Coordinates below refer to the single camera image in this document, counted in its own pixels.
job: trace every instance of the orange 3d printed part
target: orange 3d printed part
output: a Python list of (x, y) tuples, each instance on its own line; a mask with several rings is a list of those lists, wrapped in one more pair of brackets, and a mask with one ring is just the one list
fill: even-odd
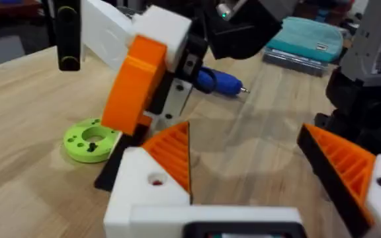
[(167, 128), (142, 146), (187, 192), (189, 175), (189, 123)]
[(298, 145), (353, 237), (374, 224), (366, 195), (376, 156), (331, 132), (304, 124)]
[(167, 47), (136, 36), (106, 102), (101, 124), (132, 135), (165, 73)]

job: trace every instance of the green washer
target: green washer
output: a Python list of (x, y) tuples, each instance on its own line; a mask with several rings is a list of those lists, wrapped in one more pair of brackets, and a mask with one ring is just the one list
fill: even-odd
[[(101, 125), (101, 119), (87, 119), (72, 126), (64, 135), (63, 143), (71, 158), (82, 163), (106, 161), (118, 132)], [(90, 142), (87, 139), (101, 140)]]

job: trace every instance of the wood grain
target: wood grain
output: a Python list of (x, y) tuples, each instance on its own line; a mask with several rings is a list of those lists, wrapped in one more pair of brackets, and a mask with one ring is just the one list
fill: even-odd
[[(215, 61), (208, 54), (205, 62), (251, 93), (190, 96), (183, 120), (195, 203), (296, 206), (309, 237), (346, 237), (296, 145), (302, 122), (332, 110), (329, 76), (263, 64), (261, 55)], [(62, 137), (101, 115), (115, 73), (95, 56), (80, 72), (60, 72), (54, 48), (0, 65), (0, 237), (104, 237), (109, 194), (93, 188), (103, 165), (69, 159)]]

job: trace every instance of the screw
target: screw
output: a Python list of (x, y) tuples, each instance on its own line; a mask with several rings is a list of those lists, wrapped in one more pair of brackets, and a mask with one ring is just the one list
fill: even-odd
[(183, 91), (183, 89), (185, 89), (182, 85), (177, 85), (176, 86), (176, 89), (178, 90), (178, 91)]

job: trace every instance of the robotic arm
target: robotic arm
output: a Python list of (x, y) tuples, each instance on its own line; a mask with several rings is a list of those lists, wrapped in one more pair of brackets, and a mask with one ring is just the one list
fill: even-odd
[[(176, 124), (175, 119), (179, 117), (190, 91), (193, 87), (198, 88), (196, 77), (208, 46), (218, 59), (251, 57), (280, 30), (281, 20), (293, 12), (297, 2), (207, 1), (199, 16), (204, 29), (204, 36), (201, 36), (193, 34), (194, 22), (190, 19), (156, 6), (130, 19), (100, 0), (83, 0), (81, 11), (66, 7), (69, 1), (56, 1), (60, 69), (78, 70), (80, 51), (78, 53), (76, 47), (70, 48), (69, 41), (72, 44), (80, 42), (83, 54), (85, 48), (89, 48), (113, 70), (120, 69), (108, 97), (102, 124), (121, 131), (123, 136), (95, 181), (95, 186), (112, 190), (105, 217), (108, 237), (306, 237), (300, 216), (292, 208), (191, 206), (189, 174), (177, 175), (178, 170), (189, 171), (187, 125), (176, 128), (176, 131), (169, 130), (170, 138), (160, 141), (170, 141), (172, 144), (161, 146), (164, 149), (154, 149), (149, 145), (125, 149), (128, 145), (140, 145), (137, 141), (142, 140), (148, 128), (164, 129)], [(74, 20), (74, 17), (79, 17), (81, 21)], [(81, 34), (75, 34), (77, 24), (72, 23), (79, 23)], [(381, 2), (370, 1), (361, 28), (357, 31), (354, 47), (345, 55), (341, 67), (333, 73), (327, 96), (343, 111), (339, 115), (347, 115), (345, 119), (364, 120), (369, 118), (372, 108), (377, 109), (377, 105), (381, 105)], [(332, 115), (321, 123), (321, 127), (342, 136), (346, 128), (336, 127), (340, 121), (331, 120), (334, 118), (336, 116)], [(339, 172), (342, 165), (331, 166), (327, 157), (319, 156), (330, 148), (319, 147), (314, 155), (310, 153), (321, 141), (316, 141), (313, 134), (309, 130), (305, 132), (306, 137), (312, 136), (314, 145), (304, 147), (304, 136), (300, 136), (298, 143), (315, 167), (348, 228), (354, 231), (351, 233), (354, 237), (364, 237), (367, 231), (374, 231), (368, 234), (378, 237), (375, 235), (381, 235), (381, 188), (377, 187), (375, 180), (368, 180), (365, 188), (370, 191), (368, 198), (365, 198), (365, 193), (362, 200), (353, 196), (355, 188), (351, 187), (352, 184), (339, 182), (347, 176)], [(181, 149), (165, 151), (165, 148), (172, 147)], [(178, 159), (172, 155), (177, 154), (185, 155), (183, 161), (178, 163), (184, 167), (172, 165)], [(171, 160), (163, 162), (159, 155)], [(121, 166), (117, 171), (113, 168), (119, 167), (120, 160)], [(325, 170), (328, 174), (323, 175), (325, 165), (329, 165)], [(360, 166), (349, 162), (344, 165), (349, 171), (354, 169), (351, 166)], [(379, 169), (374, 174), (380, 179), (381, 157), (372, 167), (373, 171)], [(341, 188), (337, 192), (334, 189), (336, 184)], [(349, 206), (345, 201), (351, 208), (359, 208), (354, 210), (359, 211), (358, 217), (345, 213), (346, 206)], [(367, 208), (359, 206), (364, 202)], [(365, 210), (372, 213), (366, 216)], [(353, 218), (359, 218), (360, 222), (353, 222)]]

